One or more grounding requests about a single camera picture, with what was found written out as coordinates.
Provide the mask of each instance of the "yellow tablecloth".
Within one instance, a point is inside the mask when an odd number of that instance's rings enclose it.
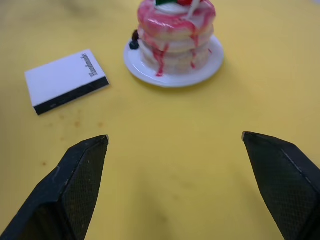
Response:
[[[0,232],[68,147],[109,134],[87,240],[280,240],[242,131],[320,166],[320,4],[215,0],[217,75],[183,89],[123,60],[139,0],[0,1]],[[24,72],[91,49],[111,86],[37,116]]]

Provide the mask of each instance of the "pink and white cake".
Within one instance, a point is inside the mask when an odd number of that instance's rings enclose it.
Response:
[[[208,62],[216,10],[209,0],[198,2],[191,14],[189,5],[141,3],[138,44],[143,62],[156,70],[156,76],[185,74]]]

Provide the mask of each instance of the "white box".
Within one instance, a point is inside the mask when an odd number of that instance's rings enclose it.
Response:
[[[38,115],[109,85],[89,49],[26,71],[25,78]]]

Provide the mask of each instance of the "red strawberry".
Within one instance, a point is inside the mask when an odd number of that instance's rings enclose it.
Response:
[[[182,6],[190,6],[192,4],[192,0],[177,0],[176,3]]]

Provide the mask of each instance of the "white plate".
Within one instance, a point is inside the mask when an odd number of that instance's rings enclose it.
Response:
[[[224,49],[219,40],[213,35],[210,39],[209,47],[212,54],[203,68],[191,70],[186,74],[156,76],[156,70],[143,63],[140,50],[130,49],[130,42],[127,43],[124,49],[124,63],[129,71],[138,79],[163,88],[182,88],[199,84],[212,77],[220,69],[224,61]]]

